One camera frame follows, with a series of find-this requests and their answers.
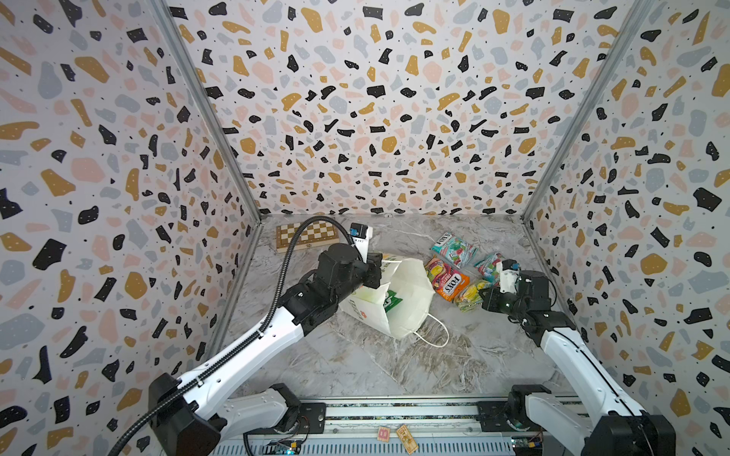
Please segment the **yellow-green candy bag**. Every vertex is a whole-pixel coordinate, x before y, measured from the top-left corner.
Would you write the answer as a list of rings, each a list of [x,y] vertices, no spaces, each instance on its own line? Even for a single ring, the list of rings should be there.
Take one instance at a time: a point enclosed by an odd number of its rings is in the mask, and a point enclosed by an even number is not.
[[[454,299],[454,304],[462,313],[473,311],[484,302],[480,292],[490,287],[492,285],[487,280],[475,281],[459,293]]]

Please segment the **teal Fox's candy bag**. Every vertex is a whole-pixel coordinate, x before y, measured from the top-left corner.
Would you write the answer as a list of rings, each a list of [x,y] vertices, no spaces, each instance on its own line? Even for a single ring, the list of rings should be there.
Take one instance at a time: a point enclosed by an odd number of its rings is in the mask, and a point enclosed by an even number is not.
[[[492,253],[477,262],[474,267],[482,279],[488,281],[490,284],[497,284],[502,271],[503,260],[504,257],[500,253]]]
[[[435,242],[431,251],[449,262],[450,265],[462,268],[470,263],[477,252],[477,248],[475,245],[461,239],[461,237],[447,232]]]

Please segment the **green Fox's candy bag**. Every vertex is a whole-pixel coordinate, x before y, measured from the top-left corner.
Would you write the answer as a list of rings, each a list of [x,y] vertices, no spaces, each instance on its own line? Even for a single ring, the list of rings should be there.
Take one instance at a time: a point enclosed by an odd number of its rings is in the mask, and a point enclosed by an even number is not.
[[[391,312],[398,304],[401,304],[402,298],[393,290],[387,291],[387,296],[383,302],[383,309],[385,313]]]

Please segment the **orange Fox's fruits candy bag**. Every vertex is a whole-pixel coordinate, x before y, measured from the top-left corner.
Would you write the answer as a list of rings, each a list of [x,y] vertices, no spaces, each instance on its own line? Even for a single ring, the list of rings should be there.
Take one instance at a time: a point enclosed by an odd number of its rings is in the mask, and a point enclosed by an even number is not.
[[[471,282],[466,274],[435,256],[425,265],[425,271],[433,290],[448,302],[453,302]]]

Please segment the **white paper bag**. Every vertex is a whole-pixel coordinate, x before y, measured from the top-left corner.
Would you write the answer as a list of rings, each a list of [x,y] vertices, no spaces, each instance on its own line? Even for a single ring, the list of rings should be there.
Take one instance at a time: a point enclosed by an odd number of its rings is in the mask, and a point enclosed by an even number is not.
[[[442,328],[445,340],[441,344],[418,332],[426,319],[435,319],[430,314],[435,290],[422,260],[385,254],[380,272],[378,287],[361,286],[340,302],[340,311],[395,340],[412,334],[435,348],[448,345],[450,334],[446,327]]]

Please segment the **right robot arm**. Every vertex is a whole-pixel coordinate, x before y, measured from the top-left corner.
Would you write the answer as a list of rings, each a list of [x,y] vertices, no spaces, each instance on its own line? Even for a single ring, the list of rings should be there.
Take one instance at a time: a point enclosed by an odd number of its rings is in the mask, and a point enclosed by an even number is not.
[[[544,274],[505,271],[479,296],[484,310],[506,315],[553,361],[587,412],[573,412],[546,387],[515,385],[498,414],[508,425],[547,431],[573,455],[675,454],[673,425],[649,413],[608,374],[571,318],[553,308],[557,292]]]

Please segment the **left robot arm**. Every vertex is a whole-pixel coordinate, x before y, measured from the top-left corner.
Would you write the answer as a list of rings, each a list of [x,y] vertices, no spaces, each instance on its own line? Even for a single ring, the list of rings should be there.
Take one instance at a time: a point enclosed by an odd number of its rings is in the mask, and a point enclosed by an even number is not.
[[[275,355],[300,341],[338,311],[361,287],[377,289],[383,256],[363,256],[338,243],[319,265],[279,296],[262,322],[199,367],[150,385],[150,427],[167,455],[208,455],[225,437],[294,425],[300,400],[283,384],[246,398],[231,396]]]

